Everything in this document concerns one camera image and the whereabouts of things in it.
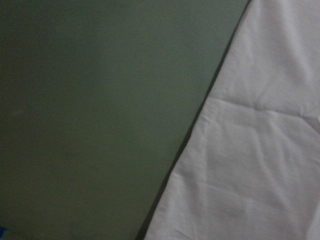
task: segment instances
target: white cloth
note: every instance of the white cloth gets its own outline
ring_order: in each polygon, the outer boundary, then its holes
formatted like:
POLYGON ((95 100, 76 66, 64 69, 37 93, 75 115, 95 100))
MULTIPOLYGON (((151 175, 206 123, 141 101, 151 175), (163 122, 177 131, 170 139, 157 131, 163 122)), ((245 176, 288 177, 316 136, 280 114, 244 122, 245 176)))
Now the white cloth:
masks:
POLYGON ((320 239, 320 1, 252 0, 146 240, 320 239))

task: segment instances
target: blue object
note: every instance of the blue object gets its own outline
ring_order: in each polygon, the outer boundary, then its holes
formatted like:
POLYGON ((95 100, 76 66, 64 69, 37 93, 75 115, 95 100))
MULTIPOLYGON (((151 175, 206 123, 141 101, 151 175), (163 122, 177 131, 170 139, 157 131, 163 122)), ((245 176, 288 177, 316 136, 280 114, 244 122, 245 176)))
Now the blue object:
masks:
POLYGON ((4 233, 5 233, 6 230, 7 230, 6 228, 0 226, 0 240, 3 238, 4 233))

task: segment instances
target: green surface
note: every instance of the green surface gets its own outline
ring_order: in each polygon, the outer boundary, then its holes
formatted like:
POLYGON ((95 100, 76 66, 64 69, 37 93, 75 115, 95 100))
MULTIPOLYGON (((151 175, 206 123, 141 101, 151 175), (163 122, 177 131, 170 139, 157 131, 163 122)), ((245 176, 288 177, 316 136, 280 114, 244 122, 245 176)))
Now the green surface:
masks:
POLYGON ((246 3, 0 1, 0 226, 143 239, 246 3))

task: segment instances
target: blue tape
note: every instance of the blue tape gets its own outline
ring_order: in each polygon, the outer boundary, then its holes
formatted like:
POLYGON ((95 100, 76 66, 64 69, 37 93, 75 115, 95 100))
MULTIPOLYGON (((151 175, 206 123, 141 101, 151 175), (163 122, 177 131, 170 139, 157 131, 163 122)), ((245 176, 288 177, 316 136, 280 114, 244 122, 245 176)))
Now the blue tape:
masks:
POLYGON ((0 226, 0 240, 3 238, 5 231, 7 231, 7 229, 0 226))

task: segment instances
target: wrinkled white cloth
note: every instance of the wrinkled white cloth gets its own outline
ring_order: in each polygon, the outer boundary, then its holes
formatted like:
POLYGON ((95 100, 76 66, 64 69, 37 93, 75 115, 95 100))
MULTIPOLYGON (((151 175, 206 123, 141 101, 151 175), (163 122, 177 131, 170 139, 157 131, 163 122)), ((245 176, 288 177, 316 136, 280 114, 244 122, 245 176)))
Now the wrinkled white cloth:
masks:
POLYGON ((320 1, 252 0, 146 240, 320 239, 320 1))

